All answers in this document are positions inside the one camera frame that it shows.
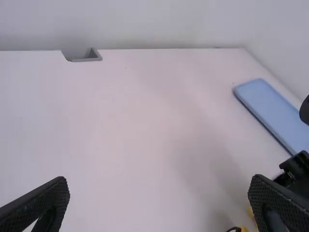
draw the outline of white wall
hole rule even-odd
[[[309,94],[309,1],[273,0],[247,49],[300,100]]]
[[[238,46],[257,0],[1,0],[0,50]]]

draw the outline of yellow object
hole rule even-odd
[[[241,232],[249,232],[249,231],[247,230],[247,228],[244,227],[244,226],[241,226],[240,228],[241,228]]]
[[[252,211],[251,206],[248,206],[247,212],[248,212],[249,216],[252,217],[252,218],[254,219],[254,214],[253,214],[253,211]]]

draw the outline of white table surface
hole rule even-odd
[[[62,232],[254,228],[251,177],[289,154],[232,88],[262,77],[300,101],[243,49],[99,52],[0,52],[0,205],[62,175]]]

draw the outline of black textured grip pad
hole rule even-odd
[[[0,232],[21,232],[36,219],[32,231],[57,232],[70,200],[64,177],[57,177],[0,208]]]
[[[290,231],[309,231],[308,201],[265,176],[257,174],[252,178],[248,198],[260,232],[270,231],[265,207],[275,211]]]

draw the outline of blue foam block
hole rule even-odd
[[[309,126],[269,83],[256,79],[235,87],[234,93],[292,155],[309,151]]]

